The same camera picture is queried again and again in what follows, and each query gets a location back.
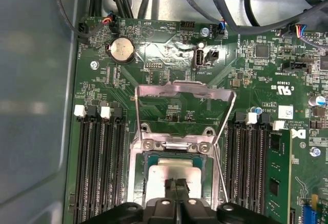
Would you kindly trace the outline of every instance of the motherboard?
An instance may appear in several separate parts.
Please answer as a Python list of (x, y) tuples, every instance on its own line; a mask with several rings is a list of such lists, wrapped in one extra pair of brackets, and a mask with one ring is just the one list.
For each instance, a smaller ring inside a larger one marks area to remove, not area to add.
[(282, 224), (328, 223), (325, 54), (279, 30), (105, 25), (78, 46), (64, 223), (145, 206), (174, 177), (212, 209), (228, 200)]

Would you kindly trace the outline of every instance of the green circuit board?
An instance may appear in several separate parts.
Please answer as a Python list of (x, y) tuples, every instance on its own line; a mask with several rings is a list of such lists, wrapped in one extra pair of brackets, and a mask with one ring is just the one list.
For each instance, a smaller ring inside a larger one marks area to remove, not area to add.
[[(83, 26), (92, 29), (101, 20), (88, 17)], [(252, 186), (254, 193), (257, 188), (265, 189), (258, 212), (283, 224), (291, 220), (303, 223), (302, 208), (311, 204), (311, 195), (328, 198), (328, 112), (326, 105), (309, 105), (309, 98), (326, 97), (328, 93), (328, 59), (324, 52), (296, 38), (278, 36), (277, 31), (243, 36), (228, 27), (219, 32), (212, 24), (138, 19), (119, 19), (117, 28), (119, 34), (112, 34), (104, 26), (89, 38), (88, 44), (78, 47), (74, 105), (84, 105), (87, 114), (89, 110), (100, 113), (101, 107), (110, 107), (120, 118), (112, 123), (95, 118), (90, 126), (90, 121), (73, 116), (65, 224), (79, 223), (127, 200), (129, 144), (137, 131), (135, 88), (163, 86), (176, 80), (236, 92), (233, 111), (219, 141), (224, 169), (229, 163), (227, 153), (233, 153), (229, 149), (233, 138), (229, 128), (234, 126), (234, 134), (240, 132), (239, 125), (245, 126), (243, 136), (250, 136), (247, 125), (241, 124), (243, 121), (233, 124), (234, 115), (247, 115), (252, 107), (269, 115), (265, 159), (260, 165), (254, 154), (254, 161), (245, 162), (244, 166), (247, 172), (253, 162), (263, 167), (258, 171), (265, 171), (263, 187)], [(209, 30), (208, 36), (201, 34), (203, 28)], [(305, 36), (327, 44), (328, 34), (306, 32)], [(134, 58), (127, 64), (116, 63), (107, 53), (106, 45), (117, 37), (128, 38), (135, 47)], [(196, 65), (194, 58), (199, 43), (203, 43), (202, 66)], [(150, 96), (140, 99), (140, 120), (152, 132), (200, 135), (206, 127), (218, 128), (225, 107), (217, 100), (195, 98), (188, 93), (164, 98)], [(274, 121), (284, 121), (283, 129), (273, 131)], [(263, 130), (252, 129), (257, 134), (251, 136), (252, 142), (260, 141), (258, 131)], [(274, 146), (275, 136), (280, 141)], [(243, 146), (248, 150), (251, 144)], [(319, 156), (310, 153), (314, 147), (320, 150)], [(245, 156), (252, 157), (253, 152)], [(142, 174), (142, 170), (136, 172), (135, 200), (144, 194)], [(210, 196), (211, 188), (207, 190), (204, 197)], [(223, 201), (221, 191), (218, 199)]]

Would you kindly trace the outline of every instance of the usb port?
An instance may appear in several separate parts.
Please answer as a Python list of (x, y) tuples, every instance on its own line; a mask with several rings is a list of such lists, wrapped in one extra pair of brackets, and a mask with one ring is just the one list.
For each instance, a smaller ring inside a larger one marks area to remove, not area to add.
[(194, 67), (199, 68), (204, 66), (204, 51), (196, 49), (194, 52)]

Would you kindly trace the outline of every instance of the mounting hole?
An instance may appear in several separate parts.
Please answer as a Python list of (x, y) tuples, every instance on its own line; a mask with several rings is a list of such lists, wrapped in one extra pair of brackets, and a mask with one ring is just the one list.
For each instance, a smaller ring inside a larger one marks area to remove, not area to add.
[(137, 207), (135, 206), (128, 207), (128, 211), (135, 211), (135, 210), (137, 210)]
[(207, 130), (206, 135), (207, 136), (212, 136), (213, 135), (213, 131), (212, 130)]

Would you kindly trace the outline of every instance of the black connector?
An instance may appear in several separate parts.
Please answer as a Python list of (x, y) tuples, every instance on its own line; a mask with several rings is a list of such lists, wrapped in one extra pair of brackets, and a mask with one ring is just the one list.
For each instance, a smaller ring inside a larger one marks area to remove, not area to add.
[[(89, 27), (87, 24), (85, 23), (78, 23), (78, 30), (79, 32), (81, 33), (84, 33), (84, 34), (87, 34), (89, 33)], [(81, 44), (85, 44), (87, 45), (89, 42), (88, 42), (88, 38), (82, 38), (81, 36), (77, 36), (77, 40), (81, 43)]]
[(296, 36), (296, 25), (295, 24), (289, 24), (287, 27), (279, 29), (277, 31), (278, 36)]

